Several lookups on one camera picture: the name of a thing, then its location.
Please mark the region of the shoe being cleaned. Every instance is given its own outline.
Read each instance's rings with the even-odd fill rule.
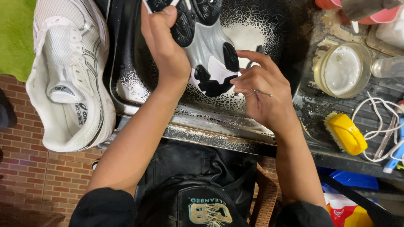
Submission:
[[[103,85],[106,23],[93,0],[37,0],[27,93],[44,125],[43,144],[79,151],[107,140],[115,108]]]
[[[191,79],[208,97],[227,92],[238,76],[239,62],[220,25],[223,0],[143,0],[149,13],[168,5],[177,8],[171,34],[191,63]]]

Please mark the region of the stainless steel sink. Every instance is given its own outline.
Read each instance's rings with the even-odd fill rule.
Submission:
[[[311,26],[307,4],[297,0],[223,2],[221,25],[235,48],[255,50],[263,45],[290,81],[292,94],[308,48],[306,36]],[[158,81],[158,69],[140,32],[139,6],[140,0],[124,1],[119,28],[114,28],[116,47],[109,86],[117,113],[123,116],[136,113]],[[240,67],[247,63],[240,59]],[[242,94],[230,89],[209,98],[192,84],[187,86],[164,136],[245,152],[252,152],[256,143],[276,144],[270,130],[247,116]]]

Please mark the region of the white sneaker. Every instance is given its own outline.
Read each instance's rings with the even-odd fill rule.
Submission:
[[[26,89],[44,146],[79,151],[108,139],[116,116],[102,81],[109,36],[93,0],[37,0],[34,51]]]

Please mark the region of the scrub brush bristles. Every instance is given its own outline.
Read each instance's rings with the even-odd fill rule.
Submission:
[[[334,141],[337,143],[337,145],[339,146],[339,148],[342,151],[345,151],[344,145],[341,143],[341,141],[339,140],[338,136],[334,133],[334,130],[332,129],[331,125],[329,124],[329,122],[338,114],[336,112],[332,112],[329,115],[326,116],[326,118],[323,120],[324,121],[324,125],[326,127],[326,130],[330,132],[332,138],[334,139]]]

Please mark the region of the left hand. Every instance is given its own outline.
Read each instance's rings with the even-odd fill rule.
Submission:
[[[184,92],[191,74],[185,51],[174,41],[170,28],[177,20],[175,6],[149,14],[142,2],[142,34],[158,67],[158,88]]]

